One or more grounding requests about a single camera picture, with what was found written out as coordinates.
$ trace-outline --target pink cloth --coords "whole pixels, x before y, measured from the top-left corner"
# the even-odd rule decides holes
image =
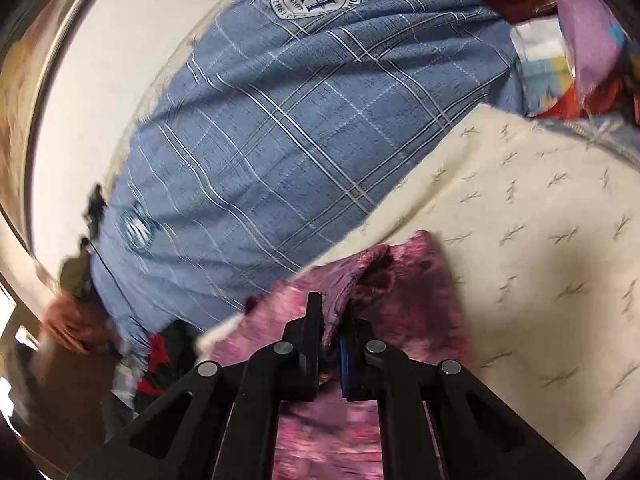
[[[372,322],[374,334],[410,358],[436,364],[465,360],[466,338],[454,281],[433,237],[418,231],[405,244],[377,245],[343,260],[278,282],[247,300],[247,315],[211,358],[223,366],[248,359],[282,336],[287,321],[303,317],[306,296],[322,294],[327,351],[349,303]],[[333,374],[321,378],[315,402],[280,409],[273,479],[381,479],[382,452],[375,401],[346,402]]]

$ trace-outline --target striped fabric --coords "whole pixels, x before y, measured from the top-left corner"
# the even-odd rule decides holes
[[[359,225],[479,102],[522,110],[478,0],[239,0],[133,135],[95,286],[139,352],[207,330]]]

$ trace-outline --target purple fabric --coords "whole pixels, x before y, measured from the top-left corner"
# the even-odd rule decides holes
[[[247,301],[238,330],[217,343],[211,358],[223,366],[248,359],[282,336],[287,321],[304,316],[306,295],[322,294],[327,352],[345,307],[373,324],[374,334],[412,359],[465,361],[466,338],[454,281],[433,237],[418,231],[405,244],[377,245],[315,267],[269,294]],[[315,402],[281,407],[273,478],[381,479],[382,453],[375,402],[345,402],[337,377],[321,378]]]
[[[625,33],[602,0],[558,0],[562,35],[575,66],[575,90],[582,102],[615,66]]]

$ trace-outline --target cream blanket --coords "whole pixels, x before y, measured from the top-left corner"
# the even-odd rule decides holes
[[[479,105],[313,265],[435,233],[472,371],[600,480],[640,430],[638,196],[640,174],[608,152]]]

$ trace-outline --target colorful printed fabric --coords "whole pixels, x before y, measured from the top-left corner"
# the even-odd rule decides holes
[[[190,328],[182,320],[174,321],[151,337],[146,371],[133,397],[136,412],[146,410],[193,368],[196,362],[193,339]]]
[[[428,229],[470,370],[588,480],[640,431],[640,136],[597,119],[564,126],[572,138],[479,105],[314,262]]]
[[[306,297],[314,290],[322,293],[325,351],[349,304],[354,316],[372,322],[376,337],[413,359],[433,364],[465,359],[454,281],[425,231],[401,245],[378,245],[313,268],[292,282],[277,283],[269,294],[250,298],[249,313],[215,345],[211,358],[234,364],[279,340],[287,321],[304,316]],[[381,479],[377,404],[346,402],[333,374],[323,381],[315,402],[281,407],[272,478]]]
[[[133,135],[92,277],[123,338],[203,330],[360,224],[478,102],[522,111],[479,0],[239,0]]]
[[[520,67],[529,116],[536,116],[552,108],[574,83],[574,76],[565,57],[526,61]]]
[[[602,0],[558,0],[560,27],[575,66],[582,102],[602,83],[622,53],[626,35]]]

